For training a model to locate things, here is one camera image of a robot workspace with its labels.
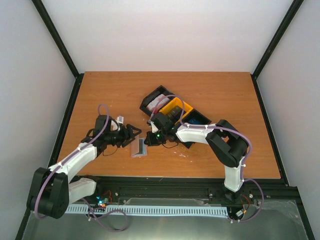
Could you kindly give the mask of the black card bin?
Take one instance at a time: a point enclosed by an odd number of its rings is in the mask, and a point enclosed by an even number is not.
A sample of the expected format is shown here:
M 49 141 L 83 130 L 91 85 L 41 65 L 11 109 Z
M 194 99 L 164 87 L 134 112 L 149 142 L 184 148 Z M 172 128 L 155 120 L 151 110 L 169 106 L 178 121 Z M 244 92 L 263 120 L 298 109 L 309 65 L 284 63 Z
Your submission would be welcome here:
M 189 113 L 184 111 L 185 116 L 182 117 L 184 123 L 189 123 L 192 125 L 209 125 L 212 121 L 200 113 L 196 109 L 192 109 Z
M 171 91 L 160 85 L 151 93 L 149 93 L 141 102 L 139 109 L 147 116 L 151 116 L 153 108 L 163 96 L 173 95 Z

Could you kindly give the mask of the yellow card bin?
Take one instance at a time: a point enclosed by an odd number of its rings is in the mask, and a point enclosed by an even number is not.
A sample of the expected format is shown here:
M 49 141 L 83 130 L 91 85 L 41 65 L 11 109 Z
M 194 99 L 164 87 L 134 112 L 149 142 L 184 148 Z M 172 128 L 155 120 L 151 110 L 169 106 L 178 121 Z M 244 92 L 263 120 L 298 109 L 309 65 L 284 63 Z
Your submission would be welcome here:
M 180 121 L 181 113 L 183 113 L 182 119 L 184 119 L 193 109 L 194 108 L 186 102 L 184 102 L 183 108 L 181 99 L 174 97 L 166 102 L 165 105 L 160 108 L 159 112 L 167 116 L 169 120 L 178 123 Z

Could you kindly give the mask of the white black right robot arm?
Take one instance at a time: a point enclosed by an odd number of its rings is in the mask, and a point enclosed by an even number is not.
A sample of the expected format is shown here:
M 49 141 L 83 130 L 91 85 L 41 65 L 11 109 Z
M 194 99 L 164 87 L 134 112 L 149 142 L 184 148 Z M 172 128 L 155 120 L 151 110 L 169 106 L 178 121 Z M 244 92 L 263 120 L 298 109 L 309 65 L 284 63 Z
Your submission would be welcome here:
M 217 159 L 224 165 L 224 189 L 228 193 L 241 190 L 246 160 L 252 152 L 251 141 L 227 120 L 213 124 L 192 124 L 181 119 L 173 119 L 161 112 L 148 121 L 151 130 L 147 132 L 144 144 L 164 145 L 167 141 L 179 143 L 199 143 L 208 145 Z

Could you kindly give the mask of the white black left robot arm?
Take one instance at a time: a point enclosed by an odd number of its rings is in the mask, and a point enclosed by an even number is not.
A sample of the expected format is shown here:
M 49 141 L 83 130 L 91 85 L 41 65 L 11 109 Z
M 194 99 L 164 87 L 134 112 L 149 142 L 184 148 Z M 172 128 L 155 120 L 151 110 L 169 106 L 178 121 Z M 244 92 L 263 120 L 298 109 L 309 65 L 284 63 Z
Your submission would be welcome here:
M 142 132 L 131 124 L 124 125 L 124 118 L 116 119 L 99 115 L 80 144 L 60 162 L 48 168 L 40 167 L 34 174 L 26 202 L 27 208 L 38 218 L 61 218 L 69 205 L 84 197 L 92 201 L 103 198 L 104 188 L 93 179 L 72 179 L 88 163 L 95 160 L 107 146 L 124 148 Z

